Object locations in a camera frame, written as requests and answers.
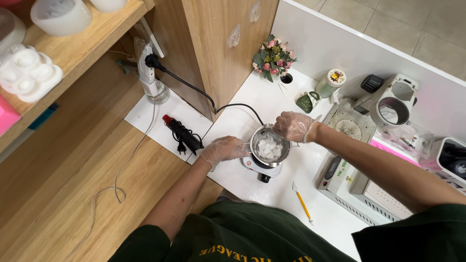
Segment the black knob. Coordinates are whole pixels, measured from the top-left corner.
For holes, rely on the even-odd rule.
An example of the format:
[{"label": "black knob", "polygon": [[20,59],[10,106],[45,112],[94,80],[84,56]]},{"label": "black knob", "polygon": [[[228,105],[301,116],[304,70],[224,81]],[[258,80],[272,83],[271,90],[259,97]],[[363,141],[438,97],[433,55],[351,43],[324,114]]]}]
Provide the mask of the black knob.
[{"label": "black knob", "polygon": [[369,75],[361,83],[361,88],[366,90],[368,93],[374,93],[384,84],[384,79],[376,75]]},{"label": "black knob", "polygon": [[270,177],[265,174],[261,174],[260,180],[264,183],[268,183],[268,181],[270,180]]}]

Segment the electrical outlet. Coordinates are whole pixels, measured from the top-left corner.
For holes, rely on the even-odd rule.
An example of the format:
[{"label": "electrical outlet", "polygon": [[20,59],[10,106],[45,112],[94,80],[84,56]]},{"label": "electrical outlet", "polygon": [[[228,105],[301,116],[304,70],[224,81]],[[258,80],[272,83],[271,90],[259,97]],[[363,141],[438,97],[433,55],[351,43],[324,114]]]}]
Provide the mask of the electrical outlet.
[{"label": "electrical outlet", "polygon": [[152,33],[147,20],[142,17],[135,25],[134,28],[136,29],[139,36],[143,39],[146,39],[148,43],[152,46],[152,52],[156,54],[158,57],[163,58],[165,55],[160,49],[160,46],[157,43],[157,39],[155,39],[154,34]]}]

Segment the person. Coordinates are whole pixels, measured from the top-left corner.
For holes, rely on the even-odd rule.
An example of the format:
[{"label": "person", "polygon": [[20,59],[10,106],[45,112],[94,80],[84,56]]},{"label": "person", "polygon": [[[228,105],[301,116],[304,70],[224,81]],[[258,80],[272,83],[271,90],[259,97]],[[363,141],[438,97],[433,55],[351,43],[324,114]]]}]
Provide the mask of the person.
[{"label": "person", "polygon": [[[466,196],[434,174],[301,113],[283,112],[273,131],[326,147],[414,213],[353,233],[363,262],[466,261]],[[109,261],[354,261],[278,208],[220,201],[186,216],[211,168],[248,156],[242,144],[223,137],[208,145]]]}]

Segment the dark green t-shirt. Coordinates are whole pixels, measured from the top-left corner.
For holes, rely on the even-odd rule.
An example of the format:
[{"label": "dark green t-shirt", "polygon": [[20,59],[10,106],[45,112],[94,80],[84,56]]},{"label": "dark green t-shirt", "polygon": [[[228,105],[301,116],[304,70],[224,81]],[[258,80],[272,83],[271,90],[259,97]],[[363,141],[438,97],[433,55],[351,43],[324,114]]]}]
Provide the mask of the dark green t-shirt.
[{"label": "dark green t-shirt", "polygon": [[[362,261],[466,261],[466,206],[441,205],[354,233]],[[131,233],[110,262],[354,261],[292,214],[258,204],[218,202],[187,216],[171,247],[156,226]]]}]

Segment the yellow pencil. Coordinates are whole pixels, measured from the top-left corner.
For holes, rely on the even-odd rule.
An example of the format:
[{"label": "yellow pencil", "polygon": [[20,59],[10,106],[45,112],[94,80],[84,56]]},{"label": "yellow pencil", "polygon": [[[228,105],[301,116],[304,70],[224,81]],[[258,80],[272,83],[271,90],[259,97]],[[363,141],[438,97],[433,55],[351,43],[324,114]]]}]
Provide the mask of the yellow pencil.
[{"label": "yellow pencil", "polygon": [[298,195],[299,201],[301,202],[301,205],[302,205],[302,207],[304,208],[304,211],[306,212],[306,215],[307,215],[308,218],[309,218],[309,222],[311,223],[311,225],[314,225],[314,224],[312,223],[313,220],[312,220],[311,216],[309,215],[308,209],[306,208],[306,205],[304,204],[304,201],[302,200],[301,195],[299,195],[298,186],[296,186],[296,184],[295,184],[294,181],[293,181],[293,190],[296,191],[296,194]]}]

